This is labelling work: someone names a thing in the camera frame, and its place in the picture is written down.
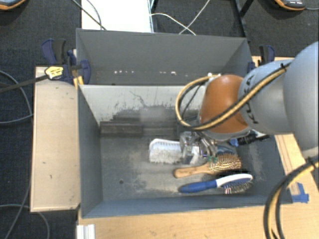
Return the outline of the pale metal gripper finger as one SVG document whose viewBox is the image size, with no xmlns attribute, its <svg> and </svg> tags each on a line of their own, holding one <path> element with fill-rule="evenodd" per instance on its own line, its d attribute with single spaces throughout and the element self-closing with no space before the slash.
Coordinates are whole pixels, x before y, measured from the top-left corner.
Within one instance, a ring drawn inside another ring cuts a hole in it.
<svg viewBox="0 0 319 239">
<path fill-rule="evenodd" d="M 183 164 L 196 164 L 199 161 L 199 147 L 198 146 L 185 146 L 182 151 Z"/>
<path fill-rule="evenodd" d="M 180 146 L 193 146 L 196 144 L 197 134 L 191 131 L 182 132 L 179 136 Z"/>
</svg>

